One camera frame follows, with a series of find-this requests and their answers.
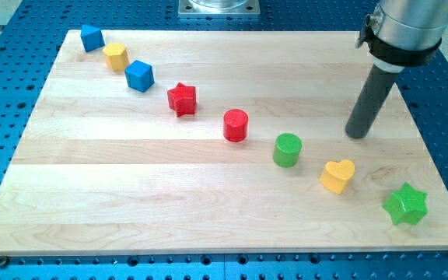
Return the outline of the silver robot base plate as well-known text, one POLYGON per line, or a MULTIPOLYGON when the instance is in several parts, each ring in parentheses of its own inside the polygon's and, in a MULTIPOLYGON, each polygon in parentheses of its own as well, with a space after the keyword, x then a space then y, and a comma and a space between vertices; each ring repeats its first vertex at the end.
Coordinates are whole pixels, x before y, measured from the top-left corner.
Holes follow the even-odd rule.
POLYGON ((179 0, 180 16, 258 16, 258 0, 179 0))

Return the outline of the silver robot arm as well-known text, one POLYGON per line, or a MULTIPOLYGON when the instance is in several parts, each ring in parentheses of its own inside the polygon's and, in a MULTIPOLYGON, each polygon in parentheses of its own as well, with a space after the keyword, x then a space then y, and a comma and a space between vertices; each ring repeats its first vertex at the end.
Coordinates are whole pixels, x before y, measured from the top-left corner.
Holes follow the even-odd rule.
POLYGON ((431 61, 447 27, 448 0, 380 0, 355 46, 367 44, 377 68, 399 73, 431 61))

